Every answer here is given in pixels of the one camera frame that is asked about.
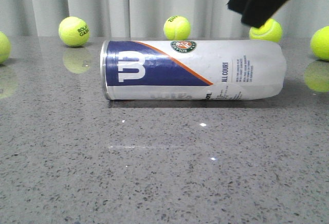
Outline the white blue tennis ball can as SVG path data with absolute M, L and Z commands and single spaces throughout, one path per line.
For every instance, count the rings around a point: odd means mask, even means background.
M 286 59 L 262 40 L 105 41 L 110 100 L 257 100 L 283 88 Z

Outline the Wilson tennis ball right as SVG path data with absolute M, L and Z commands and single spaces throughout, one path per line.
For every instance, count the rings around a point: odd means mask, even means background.
M 283 29 L 279 22 L 270 18 L 260 28 L 251 27 L 249 30 L 249 38 L 254 40 L 266 40 L 279 42 L 283 35 Z

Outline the far right tennis ball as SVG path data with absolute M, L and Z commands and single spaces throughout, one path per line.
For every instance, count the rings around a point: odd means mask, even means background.
M 328 30 L 329 26 L 317 30 L 310 41 L 310 48 L 313 54 L 319 59 L 326 61 L 328 61 Z

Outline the centre tennis ball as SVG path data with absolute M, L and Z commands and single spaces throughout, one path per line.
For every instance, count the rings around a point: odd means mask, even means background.
M 163 26 L 163 32 L 168 40 L 186 40 L 191 31 L 187 18 L 174 15 L 169 17 Z

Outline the Roland Garros tennis ball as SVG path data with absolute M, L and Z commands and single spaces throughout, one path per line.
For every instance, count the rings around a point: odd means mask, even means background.
M 89 36 L 87 23 L 78 17 L 69 16 L 59 24 L 59 37 L 67 46 L 82 46 L 89 40 Z

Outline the far left tennis ball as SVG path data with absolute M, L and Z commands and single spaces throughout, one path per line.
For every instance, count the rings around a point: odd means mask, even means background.
M 5 62 L 11 52 L 11 43 L 8 37 L 1 31 L 0 32 L 0 63 Z

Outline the grey curtain backdrop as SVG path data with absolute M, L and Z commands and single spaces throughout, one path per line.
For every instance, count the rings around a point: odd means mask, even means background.
M 186 17 L 193 38 L 246 38 L 249 28 L 229 0 L 1 0 L 1 31 L 8 36 L 57 36 L 68 16 L 85 20 L 94 37 L 164 37 L 163 24 Z

